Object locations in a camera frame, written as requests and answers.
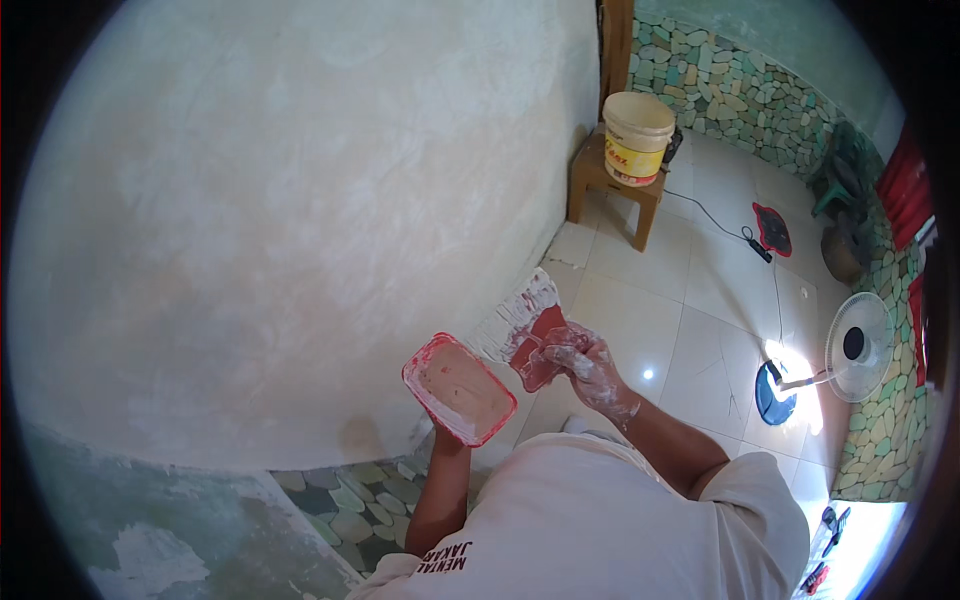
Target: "white wall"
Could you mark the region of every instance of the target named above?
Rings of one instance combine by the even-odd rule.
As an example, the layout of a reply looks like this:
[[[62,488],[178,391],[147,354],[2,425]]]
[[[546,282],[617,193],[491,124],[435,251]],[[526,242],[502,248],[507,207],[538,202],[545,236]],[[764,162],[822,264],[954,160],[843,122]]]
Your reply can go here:
[[[592,0],[150,0],[84,56],[10,278],[29,419],[177,465],[407,452],[400,367],[564,217]]]

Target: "plaster-covered hand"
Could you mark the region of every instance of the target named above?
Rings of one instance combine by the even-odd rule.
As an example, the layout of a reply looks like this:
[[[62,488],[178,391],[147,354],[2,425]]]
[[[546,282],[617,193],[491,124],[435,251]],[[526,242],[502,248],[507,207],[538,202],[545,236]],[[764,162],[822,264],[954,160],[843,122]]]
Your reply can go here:
[[[582,329],[575,323],[569,326]],[[592,345],[586,352],[573,346],[555,345],[543,349],[543,358],[566,369],[573,391],[581,402],[623,427],[639,409],[640,396],[634,394],[616,372],[607,342],[592,331],[590,333]]]

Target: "tiled floor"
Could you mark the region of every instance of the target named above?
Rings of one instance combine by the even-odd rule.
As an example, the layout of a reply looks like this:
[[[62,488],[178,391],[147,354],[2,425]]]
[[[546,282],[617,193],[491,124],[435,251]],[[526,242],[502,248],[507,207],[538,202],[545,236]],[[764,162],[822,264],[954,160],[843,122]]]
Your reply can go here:
[[[800,180],[729,144],[684,134],[646,252],[630,245],[638,206],[591,192],[582,223],[564,224],[542,267],[557,283],[565,314],[608,340],[631,387],[710,435],[732,458],[771,452],[815,528],[847,435],[849,405],[818,386],[804,393],[786,424],[771,427],[756,411],[754,381],[764,351],[782,352],[774,349],[781,327],[786,351],[814,371],[823,367],[827,328],[851,293],[820,255],[828,221],[810,217],[813,197]],[[699,200],[725,228],[749,225],[755,235],[752,204],[773,207],[790,230],[791,256],[767,264],[670,191]],[[497,375],[520,410],[475,452],[482,471],[516,444],[558,431],[573,413],[614,432],[565,380],[530,395],[509,370]]]

